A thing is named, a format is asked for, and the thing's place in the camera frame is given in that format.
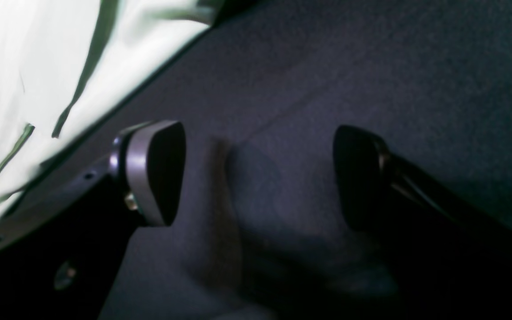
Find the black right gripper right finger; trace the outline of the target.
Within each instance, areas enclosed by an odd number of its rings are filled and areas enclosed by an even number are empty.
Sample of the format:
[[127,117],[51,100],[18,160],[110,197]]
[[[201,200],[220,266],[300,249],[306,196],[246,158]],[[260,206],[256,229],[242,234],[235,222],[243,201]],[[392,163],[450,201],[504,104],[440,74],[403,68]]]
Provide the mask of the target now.
[[344,219],[381,246],[411,320],[512,320],[512,228],[477,209],[380,136],[336,129]]

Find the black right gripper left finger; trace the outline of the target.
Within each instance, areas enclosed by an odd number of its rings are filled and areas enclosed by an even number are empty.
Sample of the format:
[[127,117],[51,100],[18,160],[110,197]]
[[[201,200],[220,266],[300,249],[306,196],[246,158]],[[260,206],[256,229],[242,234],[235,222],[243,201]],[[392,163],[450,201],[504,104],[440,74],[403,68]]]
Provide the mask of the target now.
[[0,320],[95,320],[139,227],[178,213],[179,121],[122,130],[112,152],[32,207],[0,220]]

